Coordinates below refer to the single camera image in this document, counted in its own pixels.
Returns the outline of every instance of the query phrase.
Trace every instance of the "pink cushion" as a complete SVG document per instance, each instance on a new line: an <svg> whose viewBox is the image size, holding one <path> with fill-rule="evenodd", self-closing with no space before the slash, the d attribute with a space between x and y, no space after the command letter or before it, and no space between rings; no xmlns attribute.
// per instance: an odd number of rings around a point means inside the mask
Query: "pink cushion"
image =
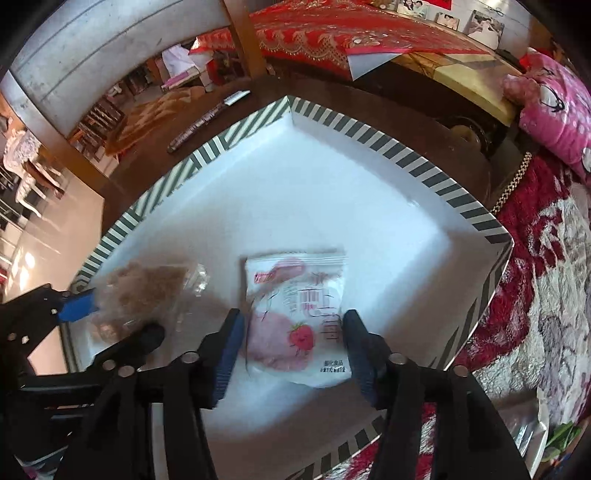
<svg viewBox="0 0 591 480"><path fill-rule="evenodd" d="M569 70L539 52L528 52L522 77L507 75L505 96L524 108L519 126L591 186L591 96Z"/></svg>

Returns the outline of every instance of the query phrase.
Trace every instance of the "black and white stripes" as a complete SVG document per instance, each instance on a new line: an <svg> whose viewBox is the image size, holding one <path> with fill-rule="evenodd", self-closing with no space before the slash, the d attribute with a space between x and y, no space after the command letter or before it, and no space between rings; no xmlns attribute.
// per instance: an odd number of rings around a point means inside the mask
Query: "black and white stripes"
<svg viewBox="0 0 591 480"><path fill-rule="evenodd" d="M473 333L478 320L493 298L513 249L513 239L496 218L480 202L470 195L439 168L415 151L392 137L342 113L335 112L317 103L289 96L292 114L300 114L357 140L384 157L394 161L408 174L436 193L450 207L461 214L491 244L504 244L482 286L461 324L455 328L441 352L428 365L438 369L448 368ZM355 438L339 447L337 452L323 456L317 462L290 475L286 480L315 480L338 463L357 454L365 445L375 440L383 429L384 420L378 417L371 425L361 430Z"/></svg>
<svg viewBox="0 0 591 480"><path fill-rule="evenodd" d="M225 132L199 147L189 158L177 164L169 173L160 178L101 239L78 273L72 284L72 290L83 290L125 237L187 179L192 178L201 168L206 167L242 139L251 136L289 113L308 117L392 160L398 167L438 195L441 200L469 222L479 235L498 248L496 261L490 269L479 295L472 301L465 316L459 319L455 330L441 352L433 352L434 357L429 366L447 368L476 328L478 320L494 295L511 256L513 247L511 236L472 195L421 155L363 122L317 103L292 96L270 103L265 108L235 123ZM379 416L337 449L325 452L316 462L290 475L288 479L313 480L326 474L336 465L357 454L363 447L377 439L383 428L384 418Z"/></svg>
<svg viewBox="0 0 591 480"><path fill-rule="evenodd" d="M330 472L338 464L357 455L365 446L376 441L384 431L386 412L376 417L368 426L357 432L349 440L324 455L317 462L292 473L285 480L313 480Z"/></svg>
<svg viewBox="0 0 591 480"><path fill-rule="evenodd" d="M199 170L226 150L234 147L240 140L250 137L261 128L270 125L288 113L290 113L289 103L287 97L283 97L235 123L226 131L203 144L188 158L176 164L172 170L147 190L100 240L99 245L77 273L70 289L76 292L82 291L125 237Z"/></svg>

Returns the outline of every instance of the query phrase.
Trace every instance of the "gold chain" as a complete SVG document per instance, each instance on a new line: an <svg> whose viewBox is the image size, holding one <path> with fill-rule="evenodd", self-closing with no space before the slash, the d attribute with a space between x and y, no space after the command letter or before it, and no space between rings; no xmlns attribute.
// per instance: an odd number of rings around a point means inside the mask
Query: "gold chain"
<svg viewBox="0 0 591 480"><path fill-rule="evenodd" d="M521 161L521 165L519 166L519 170L517 170L515 177L513 177L513 180L511 180L510 184L507 185L507 188L503 191L503 194L499 197L499 199L495 203L495 206L492 208L491 213L493 215L496 216L496 214L501 211L503 205L511 196L511 193L513 193L513 191L517 188L517 185L519 185L519 182L521 181L523 175L525 175L525 172L527 171L527 167L530 165L532 156L533 155L530 152L527 152L523 157L523 160Z"/></svg>

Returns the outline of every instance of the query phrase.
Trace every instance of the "wall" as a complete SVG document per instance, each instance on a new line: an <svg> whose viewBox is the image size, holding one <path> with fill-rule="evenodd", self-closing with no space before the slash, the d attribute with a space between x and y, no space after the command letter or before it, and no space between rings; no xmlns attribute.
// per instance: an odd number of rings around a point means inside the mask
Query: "wall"
<svg viewBox="0 0 591 480"><path fill-rule="evenodd" d="M247 0L250 11L271 0ZM68 135L94 102L147 58L228 25L219 0L68 0L27 41L12 74Z"/></svg>
<svg viewBox="0 0 591 480"><path fill-rule="evenodd" d="M487 9L487 6L500 10L503 16ZM472 12L478 10L489 14L491 18L505 24L499 48L508 50L515 57L522 57L529 46L532 16L517 0L452 0L451 14L460 19L458 31L465 33ZM438 12L450 13L444 8L432 5L429 8L428 20L434 20Z"/></svg>

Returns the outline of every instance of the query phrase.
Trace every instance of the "blanket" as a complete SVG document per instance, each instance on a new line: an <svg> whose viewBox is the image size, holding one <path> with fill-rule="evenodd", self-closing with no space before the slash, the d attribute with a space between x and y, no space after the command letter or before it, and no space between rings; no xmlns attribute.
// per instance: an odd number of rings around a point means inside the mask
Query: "blanket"
<svg viewBox="0 0 591 480"><path fill-rule="evenodd" d="M363 0L285 0L250 17L265 57L308 63L347 79L349 55L487 53L443 27L388 15ZM199 35L190 53L210 50L235 50L228 28Z"/></svg>

